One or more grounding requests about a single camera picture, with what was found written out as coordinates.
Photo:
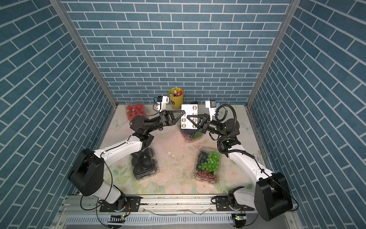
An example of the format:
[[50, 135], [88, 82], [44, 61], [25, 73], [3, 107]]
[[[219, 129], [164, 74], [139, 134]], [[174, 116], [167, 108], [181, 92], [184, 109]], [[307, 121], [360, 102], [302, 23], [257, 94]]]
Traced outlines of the white fruit sticker sheet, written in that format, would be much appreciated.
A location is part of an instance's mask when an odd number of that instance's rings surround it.
[[197, 118], [195, 115], [198, 114], [198, 105], [197, 104], [183, 104], [181, 106], [181, 110], [185, 112], [185, 114], [181, 117], [181, 129], [197, 129]]

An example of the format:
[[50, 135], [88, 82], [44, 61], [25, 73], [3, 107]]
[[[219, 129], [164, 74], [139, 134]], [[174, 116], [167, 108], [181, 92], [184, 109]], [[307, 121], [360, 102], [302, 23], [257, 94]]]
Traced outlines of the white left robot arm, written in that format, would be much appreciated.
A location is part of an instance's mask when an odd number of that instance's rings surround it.
[[114, 162], [141, 151], [151, 144], [154, 136], [152, 131], [162, 130], [165, 126], [175, 125], [185, 111], [162, 111], [156, 117], [149, 119], [137, 116], [132, 120], [130, 128], [134, 133], [126, 140], [112, 146], [90, 150], [82, 150], [75, 159], [68, 174], [68, 180], [84, 196], [95, 196], [113, 205], [116, 211], [125, 206], [125, 194], [112, 182], [104, 180], [104, 169]]

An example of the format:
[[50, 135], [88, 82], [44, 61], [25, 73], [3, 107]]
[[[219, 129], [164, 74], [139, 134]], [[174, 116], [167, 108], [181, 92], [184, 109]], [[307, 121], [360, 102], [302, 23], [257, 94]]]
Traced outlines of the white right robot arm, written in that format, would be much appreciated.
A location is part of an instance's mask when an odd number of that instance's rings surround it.
[[244, 187], [229, 191], [229, 206], [233, 210], [243, 210], [248, 206], [256, 210], [265, 221], [286, 212], [297, 211], [299, 204], [290, 194], [286, 177], [260, 164], [238, 140], [240, 125], [238, 115], [231, 105], [209, 105], [208, 114], [199, 114], [197, 104], [182, 105], [181, 109], [185, 112], [181, 118], [181, 127], [218, 135], [218, 152], [235, 162], [251, 179], [254, 192], [247, 191]]

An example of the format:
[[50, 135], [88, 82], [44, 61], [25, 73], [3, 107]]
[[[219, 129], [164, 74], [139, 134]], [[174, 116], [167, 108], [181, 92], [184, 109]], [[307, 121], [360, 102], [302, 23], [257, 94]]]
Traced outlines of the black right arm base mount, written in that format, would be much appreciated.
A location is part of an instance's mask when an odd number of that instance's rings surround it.
[[239, 204], [234, 193], [236, 191], [248, 191], [244, 186], [239, 186], [229, 190], [227, 195], [218, 195], [211, 198], [211, 203], [215, 205], [217, 211], [255, 211], [251, 205], [253, 203]]

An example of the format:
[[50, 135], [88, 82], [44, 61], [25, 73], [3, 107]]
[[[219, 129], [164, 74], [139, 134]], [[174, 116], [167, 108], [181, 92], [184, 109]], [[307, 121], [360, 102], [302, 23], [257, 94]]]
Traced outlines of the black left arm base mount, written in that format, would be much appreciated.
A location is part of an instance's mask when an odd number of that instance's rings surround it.
[[137, 212], [141, 204], [141, 196], [122, 196], [113, 204], [106, 201], [100, 201], [100, 212]]

